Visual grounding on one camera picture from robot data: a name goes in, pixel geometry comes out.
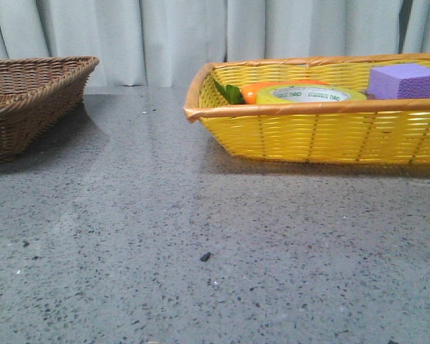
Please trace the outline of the yellow tape roll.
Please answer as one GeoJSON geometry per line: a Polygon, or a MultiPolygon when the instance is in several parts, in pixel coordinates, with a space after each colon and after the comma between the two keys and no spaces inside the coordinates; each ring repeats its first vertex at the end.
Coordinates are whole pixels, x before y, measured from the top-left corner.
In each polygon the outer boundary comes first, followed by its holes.
{"type": "Polygon", "coordinates": [[[342,102],[366,100],[357,91],[327,85],[287,84],[263,87],[257,91],[256,104],[342,102]]]}

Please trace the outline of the yellow woven basket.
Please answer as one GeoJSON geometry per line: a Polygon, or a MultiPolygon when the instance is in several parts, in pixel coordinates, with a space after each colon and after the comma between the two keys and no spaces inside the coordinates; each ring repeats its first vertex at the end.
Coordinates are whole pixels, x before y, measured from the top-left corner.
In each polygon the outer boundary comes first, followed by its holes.
{"type": "Polygon", "coordinates": [[[364,91],[373,67],[415,62],[430,53],[298,57],[208,63],[183,107],[233,156],[269,161],[430,165],[430,99],[230,105],[216,85],[314,79],[364,91]]]}

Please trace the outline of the small black debris piece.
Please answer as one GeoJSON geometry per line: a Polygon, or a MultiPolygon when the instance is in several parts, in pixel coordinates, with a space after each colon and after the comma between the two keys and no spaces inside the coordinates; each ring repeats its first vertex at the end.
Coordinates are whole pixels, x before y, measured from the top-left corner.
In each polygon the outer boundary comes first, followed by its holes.
{"type": "Polygon", "coordinates": [[[210,257],[211,257],[211,252],[207,252],[200,257],[200,260],[202,262],[207,262],[210,259],[210,257]]]}

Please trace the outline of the white curtain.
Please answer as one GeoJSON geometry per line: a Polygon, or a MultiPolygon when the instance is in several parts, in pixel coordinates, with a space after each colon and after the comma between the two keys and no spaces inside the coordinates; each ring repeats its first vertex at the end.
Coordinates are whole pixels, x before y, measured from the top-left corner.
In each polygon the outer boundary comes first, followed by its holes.
{"type": "Polygon", "coordinates": [[[93,86],[207,62],[430,52],[430,1],[0,1],[0,59],[91,55],[93,86]]]}

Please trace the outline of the purple foam block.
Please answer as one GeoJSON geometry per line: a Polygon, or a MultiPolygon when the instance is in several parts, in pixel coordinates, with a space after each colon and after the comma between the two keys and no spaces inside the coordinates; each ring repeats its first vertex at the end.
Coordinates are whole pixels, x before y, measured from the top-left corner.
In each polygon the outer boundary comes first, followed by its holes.
{"type": "Polygon", "coordinates": [[[374,67],[367,93],[379,100],[430,98],[430,68],[415,63],[374,67]]]}

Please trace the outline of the brown wicker basket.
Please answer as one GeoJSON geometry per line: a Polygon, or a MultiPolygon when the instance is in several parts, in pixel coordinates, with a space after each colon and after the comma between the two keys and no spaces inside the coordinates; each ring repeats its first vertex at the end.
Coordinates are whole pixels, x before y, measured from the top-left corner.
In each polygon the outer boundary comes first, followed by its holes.
{"type": "Polygon", "coordinates": [[[0,163],[82,102],[98,63],[91,56],[0,59],[0,163]]]}

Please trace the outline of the orange toy carrot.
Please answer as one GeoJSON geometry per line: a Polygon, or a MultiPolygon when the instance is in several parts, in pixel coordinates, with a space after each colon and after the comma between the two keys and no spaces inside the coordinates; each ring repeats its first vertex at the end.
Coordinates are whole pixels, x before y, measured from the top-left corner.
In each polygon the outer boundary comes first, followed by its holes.
{"type": "Polygon", "coordinates": [[[231,84],[222,85],[215,79],[212,79],[213,84],[218,93],[228,102],[229,105],[255,104],[257,101],[257,93],[260,89],[276,85],[325,85],[329,84],[319,80],[288,80],[285,82],[255,82],[241,87],[231,84]]]}

